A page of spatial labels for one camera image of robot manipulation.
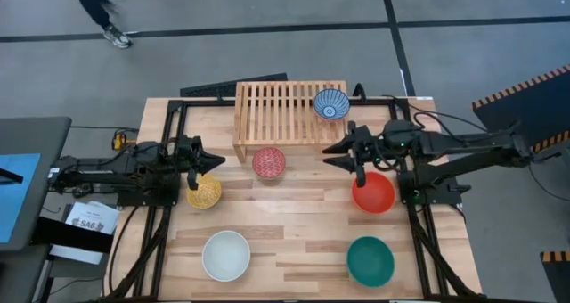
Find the orange and black striped tape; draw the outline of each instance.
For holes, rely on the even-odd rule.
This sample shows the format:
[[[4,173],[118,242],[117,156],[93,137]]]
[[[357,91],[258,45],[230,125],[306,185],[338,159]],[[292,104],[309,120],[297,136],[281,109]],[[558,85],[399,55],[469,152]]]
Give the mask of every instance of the orange and black striped tape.
[[[542,75],[537,76],[535,78],[529,79],[529,80],[522,82],[518,85],[515,85],[511,88],[507,88],[507,89],[505,89],[505,90],[503,90],[497,94],[492,94],[488,97],[485,97],[484,99],[478,100],[476,102],[472,102],[471,103],[471,109],[475,110],[477,108],[481,108],[488,103],[496,102],[496,101],[500,100],[501,98],[505,98],[505,97],[509,96],[510,94],[516,94],[519,91],[523,91],[523,90],[530,88],[534,85],[538,85],[542,81],[547,81],[547,80],[550,80],[556,76],[560,76],[562,74],[565,74],[568,71],[570,71],[570,65],[566,65],[564,67],[556,68],[553,71],[549,71],[545,74],[542,74]]]
[[[562,143],[562,142],[564,142],[565,140],[567,140],[567,139],[569,138],[569,137],[568,137],[569,135],[570,135],[570,132],[568,132],[568,131],[565,131],[565,132],[562,133],[562,134],[554,135],[554,136],[552,136],[552,137],[549,138],[549,139],[545,139],[545,140],[543,140],[543,141],[541,141],[541,142],[536,143],[535,146],[531,147],[531,151],[532,151],[532,152],[540,152],[540,151],[543,151],[543,150],[549,148],[549,147],[552,146],[552,145],[555,145],[555,144],[557,144],[557,143]]]
[[[542,262],[570,262],[570,250],[541,253]]]

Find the bowl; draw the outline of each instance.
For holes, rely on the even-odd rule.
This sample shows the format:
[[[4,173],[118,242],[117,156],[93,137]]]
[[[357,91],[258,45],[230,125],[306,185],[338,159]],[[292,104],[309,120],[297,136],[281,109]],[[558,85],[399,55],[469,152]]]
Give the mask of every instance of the bowl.
[[[216,281],[230,282],[248,269],[249,244],[240,233],[222,231],[208,239],[202,251],[202,265]]]
[[[222,184],[211,175],[199,176],[198,190],[188,189],[186,200],[196,209],[209,209],[220,201]]]
[[[338,89],[324,89],[314,97],[314,110],[325,120],[340,120],[350,109],[345,93]]]
[[[266,147],[256,152],[251,165],[259,177],[275,179],[285,172],[285,155],[277,148]]]
[[[395,202],[395,188],[385,176],[366,172],[366,184],[358,187],[356,180],[353,183],[353,201],[359,209],[371,213],[381,214],[388,211]]]
[[[346,265],[350,276],[368,287],[382,286],[394,274],[394,255],[388,246],[372,236],[354,241],[346,254]]]

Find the white paper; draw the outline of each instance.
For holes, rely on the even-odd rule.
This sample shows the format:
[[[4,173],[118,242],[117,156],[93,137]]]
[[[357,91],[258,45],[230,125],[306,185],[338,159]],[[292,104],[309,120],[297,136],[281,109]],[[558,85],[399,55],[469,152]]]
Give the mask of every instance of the white paper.
[[[111,235],[117,227],[118,214],[118,210],[112,209],[98,201],[90,201],[88,204],[76,202],[65,224]],[[50,254],[95,265],[101,262],[103,256],[99,252],[59,245],[54,245]]]

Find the red patterned bowl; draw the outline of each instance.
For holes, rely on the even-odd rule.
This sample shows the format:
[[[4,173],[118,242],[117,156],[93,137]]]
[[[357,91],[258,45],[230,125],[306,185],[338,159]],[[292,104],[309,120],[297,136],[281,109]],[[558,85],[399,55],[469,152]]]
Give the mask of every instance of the red patterned bowl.
[[[253,157],[253,170],[263,179],[274,179],[285,171],[285,155],[277,148],[267,147]]]

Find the person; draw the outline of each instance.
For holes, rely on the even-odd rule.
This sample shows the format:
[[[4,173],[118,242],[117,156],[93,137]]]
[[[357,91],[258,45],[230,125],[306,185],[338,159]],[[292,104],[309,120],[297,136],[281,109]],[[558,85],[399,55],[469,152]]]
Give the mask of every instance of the person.
[[[111,41],[114,46],[121,49],[128,48],[133,41],[123,32],[121,32],[109,20],[109,14],[105,7],[111,7],[109,0],[79,0],[83,8],[87,11],[91,19],[103,29],[103,36]]]

